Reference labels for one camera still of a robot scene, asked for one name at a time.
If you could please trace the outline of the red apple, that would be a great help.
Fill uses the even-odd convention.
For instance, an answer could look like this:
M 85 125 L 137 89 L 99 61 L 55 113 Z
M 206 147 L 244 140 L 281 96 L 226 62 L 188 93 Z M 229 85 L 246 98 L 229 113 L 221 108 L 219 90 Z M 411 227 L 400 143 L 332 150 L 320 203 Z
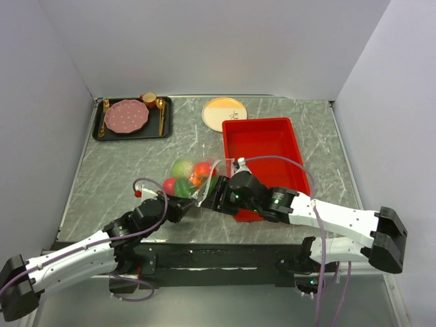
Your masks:
M 176 178 L 167 178 L 162 184 L 163 190 L 168 195 L 173 196 L 176 182 L 177 182 Z

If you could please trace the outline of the clear zip top bag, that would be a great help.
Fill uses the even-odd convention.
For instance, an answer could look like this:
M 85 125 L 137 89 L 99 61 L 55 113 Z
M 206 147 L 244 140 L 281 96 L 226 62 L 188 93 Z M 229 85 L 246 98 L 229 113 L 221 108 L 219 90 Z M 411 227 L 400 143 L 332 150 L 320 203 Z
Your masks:
M 169 196 L 203 200 L 211 194 L 220 176 L 230 177 L 233 159 L 176 159 L 162 183 Z

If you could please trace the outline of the red tomato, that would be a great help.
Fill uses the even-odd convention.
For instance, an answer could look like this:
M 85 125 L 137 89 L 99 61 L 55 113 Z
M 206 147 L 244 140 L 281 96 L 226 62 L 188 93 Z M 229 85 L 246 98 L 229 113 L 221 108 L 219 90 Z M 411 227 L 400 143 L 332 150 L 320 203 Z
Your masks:
M 212 170 L 212 165 L 207 161 L 197 163 L 194 167 L 193 173 L 198 178 L 209 177 Z

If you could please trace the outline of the orange fruit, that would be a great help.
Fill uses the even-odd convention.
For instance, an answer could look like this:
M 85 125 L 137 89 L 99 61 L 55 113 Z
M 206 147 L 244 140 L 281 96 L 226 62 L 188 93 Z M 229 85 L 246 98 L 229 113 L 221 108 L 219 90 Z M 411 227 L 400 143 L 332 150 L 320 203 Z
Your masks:
M 190 183 L 195 187 L 195 188 L 199 188 L 202 186 L 203 184 L 203 179 L 201 177 L 198 177 L 196 175 L 191 175 L 189 178 Z

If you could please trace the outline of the green lime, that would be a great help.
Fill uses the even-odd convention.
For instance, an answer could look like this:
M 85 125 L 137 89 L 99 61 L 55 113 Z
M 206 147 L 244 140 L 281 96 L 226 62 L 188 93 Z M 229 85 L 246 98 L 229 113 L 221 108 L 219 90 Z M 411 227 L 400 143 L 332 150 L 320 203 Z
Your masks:
M 214 191 L 214 189 L 215 189 L 215 187 L 216 187 L 216 185 L 217 185 L 218 180 L 219 180 L 219 177 L 218 177 L 218 176 L 213 176 L 213 177 L 210 179 L 209 187 L 208 187 L 208 190 L 207 190 L 207 192 L 206 192 L 207 195 L 209 195 L 211 192 Z

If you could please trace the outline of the light green apple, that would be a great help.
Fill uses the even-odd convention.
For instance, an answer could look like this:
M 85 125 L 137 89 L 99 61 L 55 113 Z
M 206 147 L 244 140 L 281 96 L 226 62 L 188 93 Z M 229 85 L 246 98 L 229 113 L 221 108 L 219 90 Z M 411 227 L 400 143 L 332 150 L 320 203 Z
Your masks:
M 194 169 L 194 162 L 188 159 L 177 159 L 170 169 L 170 175 L 172 178 L 189 178 Z

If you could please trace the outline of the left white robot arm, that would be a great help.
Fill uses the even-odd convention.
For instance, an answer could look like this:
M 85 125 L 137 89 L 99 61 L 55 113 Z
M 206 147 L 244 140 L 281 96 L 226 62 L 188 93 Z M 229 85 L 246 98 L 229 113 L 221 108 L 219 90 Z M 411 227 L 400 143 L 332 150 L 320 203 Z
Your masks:
M 1 269 L 4 320 L 19 320 L 38 308 L 43 295 L 92 276 L 130 272 L 136 263 L 134 247 L 165 222 L 178 223 L 194 202 L 159 194 L 80 242 L 28 260 L 10 257 Z

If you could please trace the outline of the green bell pepper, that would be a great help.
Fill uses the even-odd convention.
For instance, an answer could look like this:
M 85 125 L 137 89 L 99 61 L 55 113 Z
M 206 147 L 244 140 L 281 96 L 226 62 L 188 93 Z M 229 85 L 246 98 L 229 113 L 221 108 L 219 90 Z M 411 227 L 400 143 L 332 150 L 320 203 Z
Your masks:
M 190 198 L 196 192 L 196 187 L 186 178 L 176 180 L 174 195 L 179 198 Z

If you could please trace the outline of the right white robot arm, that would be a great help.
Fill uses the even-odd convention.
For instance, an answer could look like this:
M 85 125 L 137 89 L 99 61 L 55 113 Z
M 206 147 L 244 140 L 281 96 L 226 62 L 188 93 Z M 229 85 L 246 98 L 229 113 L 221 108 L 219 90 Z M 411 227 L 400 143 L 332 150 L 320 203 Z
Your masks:
M 359 210 L 311 199 L 292 189 L 268 188 L 248 171 L 220 176 L 215 184 L 207 181 L 198 206 L 233 216 L 246 210 L 269 222 L 333 233 L 334 238 L 310 236 L 302 242 L 298 263 L 305 271 L 331 262 L 368 262 L 385 273 L 403 271 L 407 229 L 392 208 Z

